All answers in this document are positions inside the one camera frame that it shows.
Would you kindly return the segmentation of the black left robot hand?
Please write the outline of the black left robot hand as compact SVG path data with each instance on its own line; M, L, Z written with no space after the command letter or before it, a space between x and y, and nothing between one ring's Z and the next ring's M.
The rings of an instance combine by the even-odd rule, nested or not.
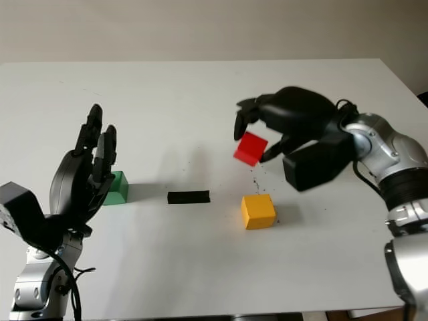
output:
M116 128L102 131L103 111L94 104L81 126L74 149L66 153L51 183L49 208L64 227L88 237L87 222L101 208L115 178Z

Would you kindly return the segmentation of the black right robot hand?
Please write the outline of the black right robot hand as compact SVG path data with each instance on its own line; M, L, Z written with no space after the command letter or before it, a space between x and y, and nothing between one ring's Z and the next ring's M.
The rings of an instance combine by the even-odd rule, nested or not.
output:
M322 136L337 107L323 95L295 86L282 88L274 94L262 94L237 103L234 140L241 140L247 126L261 120L282 134L279 142L267 149L261 163L279 154L288 154L310 140Z

